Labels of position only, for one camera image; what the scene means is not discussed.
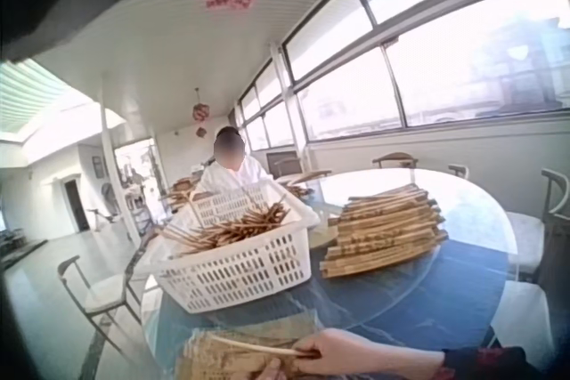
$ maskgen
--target woman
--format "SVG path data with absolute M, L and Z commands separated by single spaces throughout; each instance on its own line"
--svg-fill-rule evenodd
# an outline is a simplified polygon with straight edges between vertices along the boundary
M 245 143 L 236 128 L 233 126 L 222 128 L 214 142 L 216 160 L 204 171 L 194 198 L 238 189 L 264 178 L 272 178 L 256 159 L 246 155 L 245 148 Z
M 541 378 L 525 361 L 522 349 L 460 349 L 429 352 L 373 343 L 364 337 L 339 329 L 325 329 L 294 346 L 316 352 L 319 358 L 294 361 L 306 374 L 338 376 L 383 373 L 409 380 L 535 380 Z M 232 380 L 286 380 L 281 361 L 272 360 L 258 377 L 237 373 Z

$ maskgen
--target chair seat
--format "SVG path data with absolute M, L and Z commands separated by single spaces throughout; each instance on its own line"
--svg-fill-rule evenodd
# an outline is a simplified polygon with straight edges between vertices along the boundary
M 547 367 L 555 354 L 546 294 L 538 285 L 508 280 L 491 322 L 502 347 L 520 346 L 536 368 Z
M 84 309 L 87 313 L 106 311 L 122 304 L 125 298 L 125 275 L 111 276 L 89 288 Z
M 518 249 L 518 256 L 510 255 L 509 260 L 518 262 L 519 271 L 533 274 L 544 252 L 544 223 L 539 218 L 519 213 L 507 212 L 507 217 L 515 232 Z

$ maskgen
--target glass table top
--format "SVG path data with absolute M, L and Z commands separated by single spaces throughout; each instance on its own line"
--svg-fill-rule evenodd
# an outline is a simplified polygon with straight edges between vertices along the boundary
M 324 279 L 319 262 L 334 239 L 328 219 L 339 215 L 351 196 L 369 196 L 409 182 L 436 199 L 445 218 L 440 227 L 449 240 L 407 263 Z M 142 323 L 151 351 L 166 372 L 172 371 L 194 328 L 232 329 L 304 312 L 314 314 L 322 327 L 351 329 L 385 343 L 423 348 L 478 345 L 505 280 L 517 277 L 514 233 L 493 197 L 472 182 L 418 169 L 358 171 L 302 185 L 314 190 L 304 201 L 322 220 L 309 231 L 312 277 L 307 282 L 253 302 L 190 314 L 148 278 Z

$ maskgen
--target white shirt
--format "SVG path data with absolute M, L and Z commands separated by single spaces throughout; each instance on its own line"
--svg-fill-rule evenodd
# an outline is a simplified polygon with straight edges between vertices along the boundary
M 246 155 L 239 171 L 226 169 L 217 162 L 206 168 L 195 193 L 209 191 L 219 193 L 225 190 L 239 189 L 242 186 L 253 184 L 264 178 L 272 178 L 257 159 Z

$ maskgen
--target sleeve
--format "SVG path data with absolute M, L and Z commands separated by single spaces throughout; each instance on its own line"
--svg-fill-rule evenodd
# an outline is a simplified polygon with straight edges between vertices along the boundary
M 444 364 L 432 380 L 517 380 L 540 379 L 540 373 L 526 362 L 520 347 L 500 349 L 467 348 L 445 351 Z
M 214 186 L 212 185 L 212 172 L 210 171 L 209 167 L 207 167 L 204 170 L 204 174 L 199 179 L 198 185 L 196 186 L 196 189 L 194 189 L 192 195 L 197 195 L 199 193 L 204 193 L 206 191 L 211 191 L 211 192 L 216 191 L 216 189 L 214 189 Z

